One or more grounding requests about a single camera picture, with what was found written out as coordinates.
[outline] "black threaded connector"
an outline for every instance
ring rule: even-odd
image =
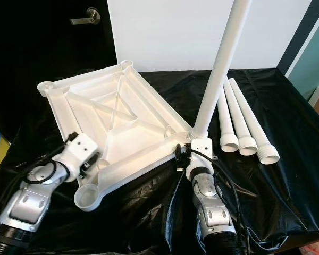
[[[0,255],[24,254],[33,232],[0,223]]]
[[[245,255],[237,244],[236,235],[232,232],[220,232],[207,235],[203,239],[207,255]]]

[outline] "white plastic frame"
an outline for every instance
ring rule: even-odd
[[[134,70],[132,61],[72,78],[42,82],[63,140],[85,133],[102,154],[78,178],[74,203],[97,208],[106,194],[163,164],[184,146],[191,126]]]

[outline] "silver robotic arm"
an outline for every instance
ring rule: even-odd
[[[74,181],[98,158],[98,145],[85,134],[68,142],[62,153],[27,173],[0,214],[0,254],[24,253],[50,203],[52,192]]]
[[[193,203],[197,209],[201,238],[207,254],[245,254],[243,245],[229,211],[215,187],[212,164],[202,155],[212,159],[212,140],[192,139],[190,164],[186,168],[187,179],[192,182]]]

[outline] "white tube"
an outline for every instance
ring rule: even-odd
[[[228,110],[227,101],[223,88],[221,87],[220,97],[217,101],[217,109],[219,112],[221,138],[220,145],[224,152],[234,152],[239,149],[237,136],[234,134],[232,121]]]
[[[227,25],[224,29],[221,44],[208,80],[195,126],[190,131],[191,138],[208,136],[208,127],[219,98],[220,88],[230,67],[236,46],[238,44],[251,0],[234,0]]]
[[[239,152],[242,155],[253,155],[257,151],[257,145],[253,137],[250,136],[244,116],[236,100],[228,79],[224,80],[224,92],[227,98],[229,111],[232,115],[236,135],[239,139]]]
[[[259,121],[255,117],[239,86],[233,78],[229,79],[229,82],[241,108],[242,114],[244,115],[250,133],[252,134],[258,145],[257,156],[260,162],[264,165],[269,165],[277,162],[280,159],[280,156],[276,148],[270,144],[265,132],[260,126]]]

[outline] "black door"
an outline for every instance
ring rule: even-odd
[[[97,25],[72,25],[95,8]],[[106,0],[0,1],[0,130],[12,140],[36,86],[116,64]]]

